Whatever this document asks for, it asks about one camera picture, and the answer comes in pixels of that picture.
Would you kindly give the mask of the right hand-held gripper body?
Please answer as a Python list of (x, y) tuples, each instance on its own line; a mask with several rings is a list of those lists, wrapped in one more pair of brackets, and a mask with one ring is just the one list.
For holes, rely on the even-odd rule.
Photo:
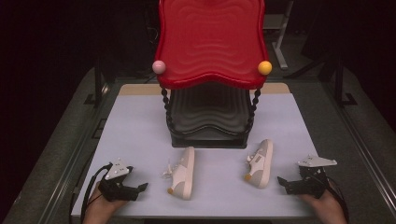
[(334, 166), (336, 160), (329, 160), (315, 155), (308, 155), (297, 162), (300, 176), (303, 180), (301, 194), (312, 195), (320, 198), (327, 187), (330, 186), (325, 167)]

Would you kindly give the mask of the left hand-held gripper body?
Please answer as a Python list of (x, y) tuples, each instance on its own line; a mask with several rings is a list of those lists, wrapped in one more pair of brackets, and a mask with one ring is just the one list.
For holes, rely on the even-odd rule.
[(131, 173), (133, 167), (126, 166), (121, 159), (112, 161), (110, 168), (102, 177), (98, 189), (102, 195), (110, 202), (128, 201), (127, 190), (132, 189), (123, 185), (123, 180)]

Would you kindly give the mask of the white sneaker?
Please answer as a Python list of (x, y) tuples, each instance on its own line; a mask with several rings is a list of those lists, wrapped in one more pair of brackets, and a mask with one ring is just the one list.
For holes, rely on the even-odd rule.
[(163, 173), (163, 178), (172, 179), (172, 185), (167, 189), (168, 194), (186, 201), (191, 198), (194, 164), (194, 147), (186, 147), (174, 167), (168, 164), (167, 170)]
[(253, 155), (247, 156), (249, 172), (244, 180), (258, 189), (265, 189), (269, 183), (274, 145), (270, 139), (264, 139)]

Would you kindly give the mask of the red and black shoe rack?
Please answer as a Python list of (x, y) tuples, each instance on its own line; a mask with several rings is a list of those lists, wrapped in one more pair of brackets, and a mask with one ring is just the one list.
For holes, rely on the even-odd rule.
[(160, 0), (153, 70), (173, 147), (244, 148), (271, 73), (265, 0)]

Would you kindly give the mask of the person's right hand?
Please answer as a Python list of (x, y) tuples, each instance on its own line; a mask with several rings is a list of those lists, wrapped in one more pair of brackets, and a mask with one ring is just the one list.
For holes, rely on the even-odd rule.
[(330, 182), (331, 191), (327, 189), (320, 198), (303, 194), (299, 198), (307, 203), (314, 211), (322, 224), (348, 224), (343, 198), (334, 182)]

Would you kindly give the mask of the person's left hand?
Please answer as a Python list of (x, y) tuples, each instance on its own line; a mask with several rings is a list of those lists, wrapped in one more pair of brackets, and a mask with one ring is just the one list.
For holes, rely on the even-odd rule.
[(127, 201), (109, 202), (98, 187), (99, 183), (96, 183), (89, 198), (82, 224), (107, 224), (111, 217), (128, 203)]

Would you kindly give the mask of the black metal stand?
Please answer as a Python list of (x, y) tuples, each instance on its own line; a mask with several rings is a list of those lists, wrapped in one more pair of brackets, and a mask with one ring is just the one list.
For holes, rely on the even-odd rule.
[(84, 102), (85, 105), (92, 105), (94, 108), (98, 108), (104, 101), (104, 98), (108, 92), (108, 84), (106, 81), (104, 63), (100, 57), (95, 62), (93, 68), (94, 74), (94, 93), (89, 94)]
[(335, 79), (334, 79), (334, 99), (340, 107), (346, 105), (357, 105), (351, 93), (343, 93), (344, 66), (341, 59), (336, 60)]

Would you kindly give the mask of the white metal stand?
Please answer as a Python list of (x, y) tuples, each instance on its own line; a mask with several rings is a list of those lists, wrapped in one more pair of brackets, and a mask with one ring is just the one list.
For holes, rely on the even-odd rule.
[(294, 0), (266, 0), (263, 30), (277, 31), (277, 39), (272, 43), (272, 48), (281, 70), (288, 69), (281, 46), (288, 27), (293, 3)]

